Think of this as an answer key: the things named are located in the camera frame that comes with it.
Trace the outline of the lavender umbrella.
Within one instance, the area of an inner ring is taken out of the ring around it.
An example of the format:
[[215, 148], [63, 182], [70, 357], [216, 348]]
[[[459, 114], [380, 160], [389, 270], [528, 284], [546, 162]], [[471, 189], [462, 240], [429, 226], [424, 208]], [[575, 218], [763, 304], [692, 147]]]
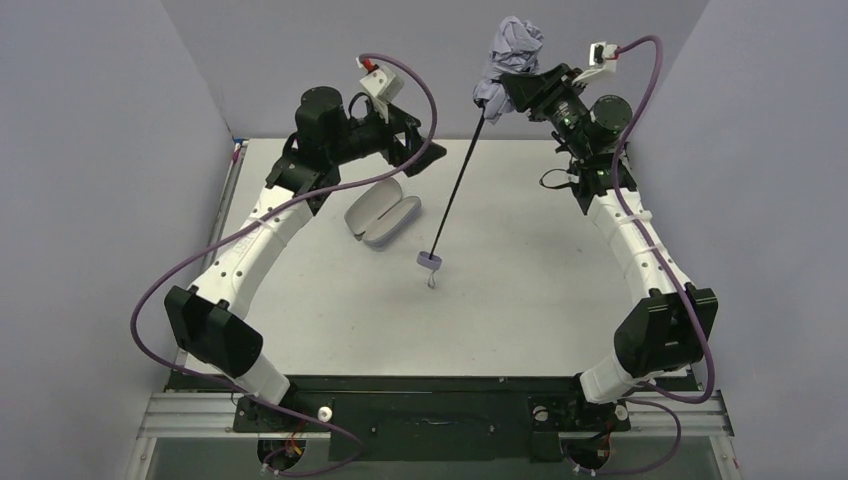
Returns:
[[455, 203], [474, 150], [485, 124], [496, 124], [506, 114], [515, 110], [514, 103], [506, 93], [501, 79], [506, 74], [535, 73], [539, 69], [538, 56], [544, 44], [541, 30], [529, 20], [515, 16], [504, 18], [498, 26], [490, 47], [482, 79], [473, 88], [472, 101], [479, 110], [479, 118], [466, 149], [463, 162], [448, 197], [432, 245], [421, 251], [417, 263], [429, 270], [426, 285], [436, 288], [436, 274], [443, 260], [436, 254], [449, 215]]

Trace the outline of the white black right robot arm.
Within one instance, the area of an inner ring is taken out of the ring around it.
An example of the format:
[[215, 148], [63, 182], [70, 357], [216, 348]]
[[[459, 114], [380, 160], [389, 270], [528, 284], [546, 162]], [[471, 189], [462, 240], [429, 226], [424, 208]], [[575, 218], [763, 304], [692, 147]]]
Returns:
[[613, 252], [634, 301], [614, 333], [611, 353], [577, 375], [579, 404], [612, 405], [652, 379], [698, 362], [707, 368], [710, 394], [715, 373], [708, 339], [718, 300], [672, 260], [623, 162], [639, 113], [616, 95], [586, 106], [584, 75], [561, 64], [545, 73], [507, 73], [498, 81], [515, 110], [550, 123], [559, 150], [570, 154], [566, 186]]

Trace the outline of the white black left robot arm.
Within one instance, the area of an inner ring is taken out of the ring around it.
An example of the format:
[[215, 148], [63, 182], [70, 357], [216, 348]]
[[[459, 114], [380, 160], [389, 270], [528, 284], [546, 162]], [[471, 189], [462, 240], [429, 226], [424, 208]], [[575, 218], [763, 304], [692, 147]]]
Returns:
[[178, 347], [274, 405], [283, 401], [291, 382], [264, 356], [262, 335], [246, 322], [272, 265], [317, 215], [329, 196], [327, 188], [340, 183], [340, 166], [378, 153], [393, 167], [408, 163], [404, 173], [412, 177], [447, 153], [427, 141], [419, 132], [420, 121], [397, 106], [389, 104], [385, 114], [373, 99], [366, 106], [366, 114], [356, 118], [336, 89], [307, 90], [294, 115], [296, 130], [242, 225], [245, 235], [190, 286], [174, 286], [165, 296]]

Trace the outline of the lavender umbrella case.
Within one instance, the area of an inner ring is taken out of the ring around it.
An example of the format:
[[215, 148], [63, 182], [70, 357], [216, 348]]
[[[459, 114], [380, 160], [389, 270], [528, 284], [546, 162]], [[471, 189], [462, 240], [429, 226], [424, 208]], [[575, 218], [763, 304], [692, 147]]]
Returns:
[[373, 250], [383, 250], [421, 213], [418, 196], [405, 195], [401, 185], [388, 178], [374, 183], [344, 214], [353, 237]]

